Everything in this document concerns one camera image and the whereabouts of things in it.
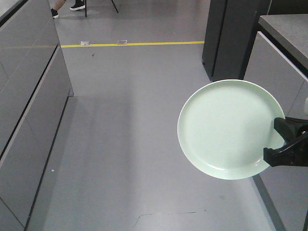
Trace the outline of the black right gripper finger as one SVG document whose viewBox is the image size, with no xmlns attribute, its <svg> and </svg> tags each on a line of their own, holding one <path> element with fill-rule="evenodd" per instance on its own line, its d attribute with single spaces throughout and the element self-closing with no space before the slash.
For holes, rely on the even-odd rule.
<svg viewBox="0 0 308 231">
<path fill-rule="evenodd" d="M 292 117 L 277 117 L 274 119 L 274 129 L 285 142 L 291 142 L 297 137 L 308 133 L 308 121 Z"/>
<path fill-rule="evenodd" d="M 271 167 L 308 166 L 308 138 L 297 137 L 278 149 L 264 148 L 263 159 Z"/>
</svg>

